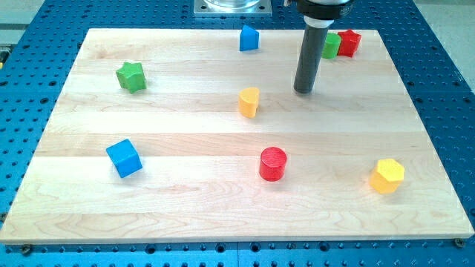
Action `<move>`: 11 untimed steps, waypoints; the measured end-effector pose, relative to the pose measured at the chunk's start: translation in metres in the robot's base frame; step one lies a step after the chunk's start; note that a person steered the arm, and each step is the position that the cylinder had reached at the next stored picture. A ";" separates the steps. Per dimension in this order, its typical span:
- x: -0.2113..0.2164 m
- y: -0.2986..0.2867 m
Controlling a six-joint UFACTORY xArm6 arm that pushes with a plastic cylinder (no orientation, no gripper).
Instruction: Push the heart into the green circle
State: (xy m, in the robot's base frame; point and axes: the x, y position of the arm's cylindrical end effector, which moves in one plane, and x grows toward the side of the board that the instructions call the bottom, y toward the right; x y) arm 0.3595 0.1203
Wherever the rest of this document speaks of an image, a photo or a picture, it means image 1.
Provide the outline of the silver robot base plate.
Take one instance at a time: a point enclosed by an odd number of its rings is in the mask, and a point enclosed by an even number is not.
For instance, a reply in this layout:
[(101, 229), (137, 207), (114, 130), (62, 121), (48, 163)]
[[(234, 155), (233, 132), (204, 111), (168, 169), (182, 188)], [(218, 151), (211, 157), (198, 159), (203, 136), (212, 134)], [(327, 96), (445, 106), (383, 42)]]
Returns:
[(271, 0), (194, 0), (196, 16), (271, 15)]

